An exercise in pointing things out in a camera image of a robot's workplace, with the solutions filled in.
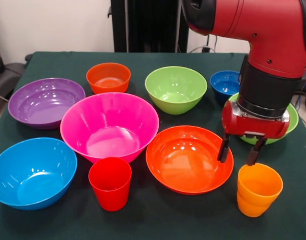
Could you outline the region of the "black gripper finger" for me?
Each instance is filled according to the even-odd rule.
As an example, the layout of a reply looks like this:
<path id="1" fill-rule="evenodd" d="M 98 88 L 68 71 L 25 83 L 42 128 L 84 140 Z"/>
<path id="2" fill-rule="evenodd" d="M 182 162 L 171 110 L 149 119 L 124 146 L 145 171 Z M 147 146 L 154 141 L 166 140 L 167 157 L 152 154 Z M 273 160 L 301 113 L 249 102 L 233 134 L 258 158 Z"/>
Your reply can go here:
<path id="1" fill-rule="evenodd" d="M 247 165 L 252 166 L 257 162 L 257 158 L 261 148 L 266 144 L 266 138 L 259 138 L 256 144 L 251 148 L 248 158 Z"/>
<path id="2" fill-rule="evenodd" d="M 230 140 L 230 135 L 228 133 L 225 133 L 222 138 L 222 143 L 217 156 L 217 161 L 221 163 L 224 163 L 227 159 L 229 152 L 229 140 Z"/>

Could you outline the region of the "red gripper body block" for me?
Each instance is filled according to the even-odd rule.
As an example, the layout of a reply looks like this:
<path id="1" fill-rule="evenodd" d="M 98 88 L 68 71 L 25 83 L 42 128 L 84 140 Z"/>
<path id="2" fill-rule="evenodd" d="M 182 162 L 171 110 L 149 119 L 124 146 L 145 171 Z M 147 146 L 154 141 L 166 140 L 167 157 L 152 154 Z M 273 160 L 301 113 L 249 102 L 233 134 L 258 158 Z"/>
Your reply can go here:
<path id="1" fill-rule="evenodd" d="M 290 125 L 290 114 L 281 118 L 265 119 L 242 111 L 236 101 L 227 101 L 222 111 L 222 126 L 228 135 L 252 135 L 261 138 L 281 138 Z"/>

